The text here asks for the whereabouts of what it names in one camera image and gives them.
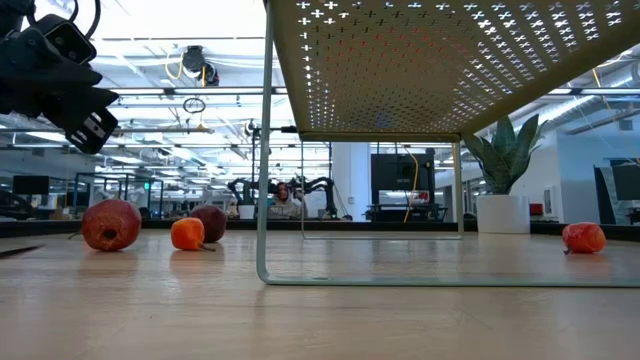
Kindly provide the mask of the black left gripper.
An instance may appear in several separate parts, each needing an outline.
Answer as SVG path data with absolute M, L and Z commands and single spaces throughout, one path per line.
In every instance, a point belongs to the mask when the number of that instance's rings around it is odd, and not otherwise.
M 37 30 L 0 41 L 0 113 L 49 116 L 81 152 L 97 154 L 118 127 L 106 109 L 118 95 L 102 76 L 63 57 Z

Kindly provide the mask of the red pomegranate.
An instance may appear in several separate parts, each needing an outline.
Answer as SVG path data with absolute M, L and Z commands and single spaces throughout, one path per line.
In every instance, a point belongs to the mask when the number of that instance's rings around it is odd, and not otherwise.
M 119 251 L 132 245 L 141 230 L 140 211 L 132 203 L 107 199 L 86 210 L 81 234 L 86 244 L 98 251 Z

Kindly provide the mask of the small orange fruit with stem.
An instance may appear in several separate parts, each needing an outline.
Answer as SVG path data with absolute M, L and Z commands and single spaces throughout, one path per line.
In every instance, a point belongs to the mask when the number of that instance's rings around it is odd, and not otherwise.
M 206 229 L 203 222 L 198 218 L 187 217 L 174 222 L 170 229 L 172 245 L 183 251 L 211 251 L 215 248 L 207 247 L 204 244 Z

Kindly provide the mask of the dark red round fruit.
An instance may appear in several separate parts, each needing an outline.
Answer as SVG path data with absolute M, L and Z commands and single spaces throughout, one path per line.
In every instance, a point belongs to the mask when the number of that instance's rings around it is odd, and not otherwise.
M 208 204 L 198 205 L 191 211 L 190 216 L 200 219 L 203 223 L 205 243 L 218 242 L 224 236 L 227 216 L 219 207 Z

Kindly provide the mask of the red-orange fruit with stem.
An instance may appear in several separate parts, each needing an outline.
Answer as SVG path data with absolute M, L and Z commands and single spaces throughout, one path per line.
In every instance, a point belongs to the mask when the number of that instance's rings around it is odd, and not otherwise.
M 607 244 L 602 228 L 595 223 L 580 222 L 569 224 L 562 231 L 564 253 L 594 254 L 601 252 Z

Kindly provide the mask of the small dark background monitor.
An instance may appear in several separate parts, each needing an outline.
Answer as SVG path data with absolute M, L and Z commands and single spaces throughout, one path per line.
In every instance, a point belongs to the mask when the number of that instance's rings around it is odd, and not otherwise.
M 50 177 L 39 175 L 15 175 L 12 192 L 16 195 L 48 195 Z

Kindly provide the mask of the black flat strip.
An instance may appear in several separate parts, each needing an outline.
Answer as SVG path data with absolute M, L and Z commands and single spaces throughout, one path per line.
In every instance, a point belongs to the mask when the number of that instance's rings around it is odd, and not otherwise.
M 0 259 L 10 258 L 13 256 L 35 251 L 41 248 L 43 248 L 43 245 L 32 245 L 27 247 L 19 247 L 19 248 L 11 248 L 8 250 L 2 250 L 0 251 Z

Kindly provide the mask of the person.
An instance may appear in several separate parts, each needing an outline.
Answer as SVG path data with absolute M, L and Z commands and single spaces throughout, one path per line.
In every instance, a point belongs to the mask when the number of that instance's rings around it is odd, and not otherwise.
M 288 186 L 284 182 L 277 184 L 272 204 L 268 208 L 270 219 L 291 220 L 306 216 L 303 200 L 295 200 Z

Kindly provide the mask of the black monitor on stand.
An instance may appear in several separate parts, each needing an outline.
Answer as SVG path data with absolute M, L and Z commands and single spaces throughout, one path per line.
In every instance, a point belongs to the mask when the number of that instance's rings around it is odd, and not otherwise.
M 443 222 L 448 208 L 436 202 L 435 151 L 373 154 L 371 222 Z

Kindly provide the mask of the green perforated metal shelf riser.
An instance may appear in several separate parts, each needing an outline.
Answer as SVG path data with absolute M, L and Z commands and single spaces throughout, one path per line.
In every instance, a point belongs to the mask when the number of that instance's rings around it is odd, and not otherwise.
M 265 0 L 308 141 L 448 142 L 640 42 L 638 0 Z

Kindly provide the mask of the green snake plant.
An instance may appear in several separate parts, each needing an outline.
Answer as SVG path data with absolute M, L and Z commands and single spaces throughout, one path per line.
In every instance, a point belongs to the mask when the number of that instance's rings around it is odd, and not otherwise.
M 470 135 L 464 144 L 476 159 L 491 195 L 509 195 L 512 186 L 528 169 L 531 154 L 541 136 L 539 115 L 527 119 L 518 132 L 508 116 L 496 122 L 491 140 Z

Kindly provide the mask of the white plant pot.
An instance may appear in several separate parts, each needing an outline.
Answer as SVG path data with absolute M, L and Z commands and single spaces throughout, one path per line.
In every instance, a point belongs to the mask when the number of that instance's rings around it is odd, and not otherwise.
M 480 233 L 528 234 L 529 200 L 522 195 L 483 195 L 477 198 Z

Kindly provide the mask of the black office monitor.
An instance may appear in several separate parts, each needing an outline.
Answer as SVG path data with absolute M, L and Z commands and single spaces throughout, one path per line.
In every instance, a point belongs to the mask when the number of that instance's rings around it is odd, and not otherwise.
M 600 223 L 640 226 L 640 164 L 623 160 L 610 164 L 594 168 Z

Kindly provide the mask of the black background frame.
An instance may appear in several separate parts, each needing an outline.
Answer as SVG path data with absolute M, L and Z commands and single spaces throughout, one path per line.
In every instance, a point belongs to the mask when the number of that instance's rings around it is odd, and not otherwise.
M 126 172 L 79 172 L 73 178 L 67 205 L 73 215 L 106 199 L 120 199 L 133 203 L 144 219 L 164 216 L 165 181 L 158 177 Z

